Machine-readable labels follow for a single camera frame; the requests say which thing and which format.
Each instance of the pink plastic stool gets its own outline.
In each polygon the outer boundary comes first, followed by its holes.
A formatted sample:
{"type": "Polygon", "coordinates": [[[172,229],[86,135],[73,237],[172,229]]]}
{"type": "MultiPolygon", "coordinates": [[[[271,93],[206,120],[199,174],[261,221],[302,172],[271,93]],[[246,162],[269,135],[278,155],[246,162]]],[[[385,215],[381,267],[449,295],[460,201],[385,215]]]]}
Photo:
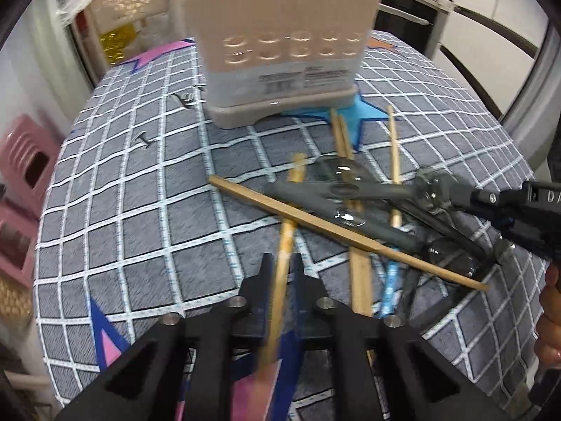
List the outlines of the pink plastic stool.
{"type": "Polygon", "coordinates": [[[41,216],[59,151],[47,130],[26,114],[16,119],[0,143],[0,172],[6,185],[36,218],[41,216]]]}
{"type": "Polygon", "coordinates": [[[0,270],[31,288],[38,225],[0,201],[0,270]]]}

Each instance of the gray tablecloth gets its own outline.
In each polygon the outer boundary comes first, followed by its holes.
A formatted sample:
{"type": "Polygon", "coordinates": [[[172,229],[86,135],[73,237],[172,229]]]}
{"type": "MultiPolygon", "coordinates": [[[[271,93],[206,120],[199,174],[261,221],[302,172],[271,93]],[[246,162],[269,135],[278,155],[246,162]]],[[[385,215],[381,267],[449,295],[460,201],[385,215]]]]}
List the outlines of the gray tablecloth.
{"type": "MultiPolygon", "coordinates": [[[[448,168],[479,187],[519,187],[531,171],[497,121],[444,72],[389,35],[396,52],[367,50],[356,77],[365,100],[396,110],[403,179],[422,165],[448,168]]],[[[207,184],[215,173],[250,188],[283,177],[291,155],[334,151],[321,120],[268,118],[222,130],[204,103],[186,110],[172,92],[204,82],[195,47],[132,73],[112,68],[63,144],[40,222],[36,320],[57,398],[68,403],[99,372],[90,300],[133,342],[170,310],[196,312],[234,295],[255,274],[262,253],[276,252],[278,220],[207,184]],[[142,131],[154,143],[135,139],[142,131]]],[[[366,122],[358,159],[389,175],[388,129],[366,122]]],[[[497,233],[461,217],[487,247],[497,233]]],[[[297,250],[330,295],[349,302],[346,248],[304,229],[297,250]]],[[[544,263],[516,248],[496,266],[486,294],[472,292],[425,337],[469,379],[505,405],[533,359],[544,263]]],[[[373,256],[379,301],[383,267],[373,256]]],[[[424,278],[413,312],[447,295],[424,278]]],[[[307,353],[291,419],[331,419],[331,377],[323,352],[307,353]]]]}

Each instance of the tablecloth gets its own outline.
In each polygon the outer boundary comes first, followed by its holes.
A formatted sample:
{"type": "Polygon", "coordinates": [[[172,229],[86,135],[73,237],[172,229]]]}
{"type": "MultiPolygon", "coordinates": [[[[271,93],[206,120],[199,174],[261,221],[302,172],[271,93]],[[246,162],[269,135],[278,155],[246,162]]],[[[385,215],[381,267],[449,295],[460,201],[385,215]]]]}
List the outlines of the tablecloth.
{"type": "MultiPolygon", "coordinates": [[[[356,83],[365,100],[396,110],[403,180],[419,166],[434,166],[498,191],[532,175],[479,99],[389,33],[372,35],[397,48],[367,49],[356,83]]],[[[202,82],[195,46],[136,72],[132,64],[116,66],[62,145],[40,220],[34,285],[44,360],[61,403],[100,370],[92,308],[131,343],[165,312],[196,314],[234,295],[262,253],[276,252],[278,219],[221,194],[207,183],[209,174],[259,189],[286,175],[295,152],[310,160],[334,152],[321,120],[272,117],[223,130],[205,115],[200,91],[193,109],[169,96],[202,82]],[[148,148],[136,138],[141,132],[153,142],[148,148]]],[[[388,181],[386,122],[364,123],[357,157],[388,181]]],[[[482,245],[496,239],[489,223],[461,220],[482,245]]],[[[346,248],[305,229],[296,248],[307,272],[348,303],[346,248]]],[[[384,269],[375,255],[372,262],[376,309],[384,269]]],[[[487,277],[489,292],[471,292],[425,334],[503,406],[534,358],[544,271],[543,261],[515,248],[487,277]]],[[[414,315],[448,292],[436,278],[422,282],[414,315]]],[[[331,388],[327,354],[306,353],[290,418],[332,419],[331,388]]]]}

